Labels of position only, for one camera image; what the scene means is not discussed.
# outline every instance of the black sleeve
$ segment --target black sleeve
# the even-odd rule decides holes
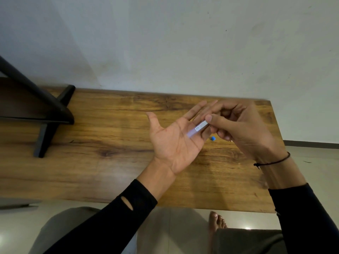
[[[289,254],[339,251],[338,228],[308,184],[269,193]]]
[[[121,196],[129,200],[133,210],[125,205]],[[121,253],[157,203],[135,179],[110,204],[62,237],[45,253]]]

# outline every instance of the palm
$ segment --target palm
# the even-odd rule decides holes
[[[150,120],[150,140],[154,146],[154,155],[169,164],[174,174],[180,173],[192,163],[211,134],[208,127],[191,138],[186,135],[200,122],[199,119],[190,120],[205,105],[206,102],[200,102],[167,128],[160,126],[154,113],[147,113]]]

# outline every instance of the clear plastic tube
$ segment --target clear plastic tube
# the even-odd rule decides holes
[[[197,132],[199,132],[201,129],[203,129],[207,125],[208,123],[206,120],[198,124],[195,128],[193,128],[187,133],[188,138],[191,138],[193,135],[195,135]]]

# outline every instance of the black stand leg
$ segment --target black stand leg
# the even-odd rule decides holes
[[[75,90],[75,86],[69,85],[65,90],[57,97],[57,99],[65,106],[70,102],[70,98],[72,97]],[[35,145],[34,157],[43,158],[45,153],[53,139],[55,132],[60,123],[57,122],[49,122],[43,123],[40,127],[40,132],[38,136],[38,140]]]

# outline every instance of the hand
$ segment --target hand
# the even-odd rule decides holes
[[[207,111],[216,102],[214,101],[210,105],[206,105],[206,101],[199,102],[167,128],[160,126],[157,116],[153,112],[147,112],[150,121],[150,140],[154,147],[154,159],[167,164],[175,175],[191,164],[210,136],[211,131],[208,126],[191,138],[188,138],[186,134],[201,122],[200,116],[195,116],[203,108],[204,111]]]
[[[247,158],[274,162],[287,155],[265,126],[253,102],[219,101],[200,117],[204,119],[212,133],[216,132],[226,141],[234,141]]]

